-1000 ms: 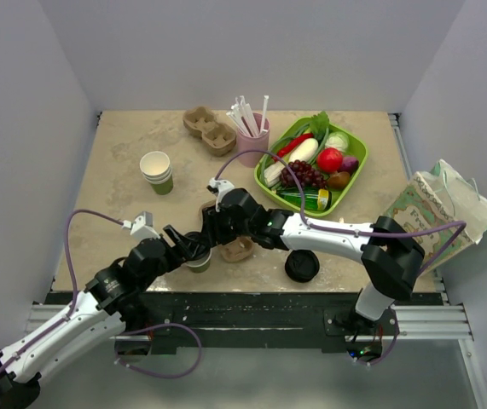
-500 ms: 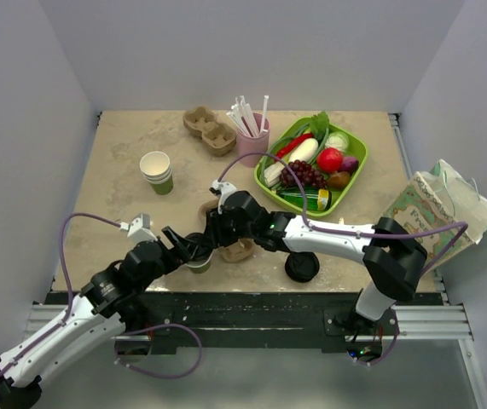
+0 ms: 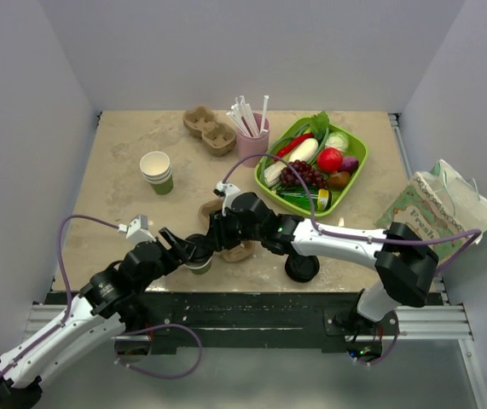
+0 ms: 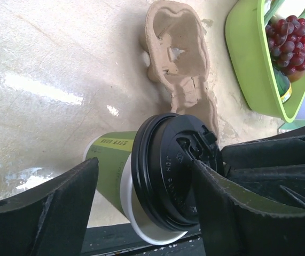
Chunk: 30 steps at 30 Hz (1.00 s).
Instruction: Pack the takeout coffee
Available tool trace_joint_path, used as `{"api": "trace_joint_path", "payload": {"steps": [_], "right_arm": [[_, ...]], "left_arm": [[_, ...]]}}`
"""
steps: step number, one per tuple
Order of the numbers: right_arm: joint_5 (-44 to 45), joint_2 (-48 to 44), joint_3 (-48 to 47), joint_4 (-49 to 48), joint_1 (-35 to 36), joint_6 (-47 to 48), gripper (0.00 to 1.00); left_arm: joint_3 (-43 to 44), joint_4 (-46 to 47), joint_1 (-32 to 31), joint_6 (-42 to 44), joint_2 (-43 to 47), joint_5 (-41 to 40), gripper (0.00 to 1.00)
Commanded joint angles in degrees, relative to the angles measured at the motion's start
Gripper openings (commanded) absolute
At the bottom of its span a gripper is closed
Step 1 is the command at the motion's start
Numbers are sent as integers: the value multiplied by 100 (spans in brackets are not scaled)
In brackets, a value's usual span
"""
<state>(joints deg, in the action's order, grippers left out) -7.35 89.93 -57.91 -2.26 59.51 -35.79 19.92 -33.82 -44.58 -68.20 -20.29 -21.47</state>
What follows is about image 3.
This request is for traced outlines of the green paper coffee cup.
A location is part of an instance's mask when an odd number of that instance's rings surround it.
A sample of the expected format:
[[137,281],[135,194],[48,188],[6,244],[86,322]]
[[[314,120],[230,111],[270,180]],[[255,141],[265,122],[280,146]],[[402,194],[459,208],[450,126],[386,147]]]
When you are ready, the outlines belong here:
[[203,263],[189,262],[186,264],[186,268],[193,274],[201,275],[207,273],[212,266],[212,260],[208,260]]

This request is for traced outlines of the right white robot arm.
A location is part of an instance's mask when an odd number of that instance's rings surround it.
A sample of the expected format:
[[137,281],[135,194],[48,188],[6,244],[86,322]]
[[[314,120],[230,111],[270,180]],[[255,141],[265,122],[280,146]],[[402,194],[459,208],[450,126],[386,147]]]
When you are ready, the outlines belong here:
[[436,253],[406,225],[358,231],[319,225],[311,218],[276,214],[255,193],[233,193],[209,211],[206,237],[216,251],[257,242],[286,257],[285,271],[297,282],[318,272],[319,257],[352,262],[374,270],[378,281],[361,291],[346,322],[362,335],[399,306],[425,305],[438,266]]

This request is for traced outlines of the black plastic cup lid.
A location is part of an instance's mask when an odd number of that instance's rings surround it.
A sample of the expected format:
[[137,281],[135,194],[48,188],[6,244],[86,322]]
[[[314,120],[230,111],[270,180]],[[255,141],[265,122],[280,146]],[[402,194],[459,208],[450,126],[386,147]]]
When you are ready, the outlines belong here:
[[187,263],[203,263],[211,260],[213,250],[207,244],[207,238],[205,235],[200,233],[191,234],[186,238],[186,240],[194,245],[194,252]]

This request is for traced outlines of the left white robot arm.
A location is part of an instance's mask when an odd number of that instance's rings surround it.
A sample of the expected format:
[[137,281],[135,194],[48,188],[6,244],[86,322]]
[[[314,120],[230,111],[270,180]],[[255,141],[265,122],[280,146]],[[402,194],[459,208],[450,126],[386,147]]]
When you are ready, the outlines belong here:
[[10,351],[0,354],[0,407],[32,408],[46,381],[108,338],[137,334],[148,314],[141,294],[156,279],[192,260],[191,239],[179,239],[168,229],[159,239],[136,243],[132,251],[95,274],[77,295],[42,329]]

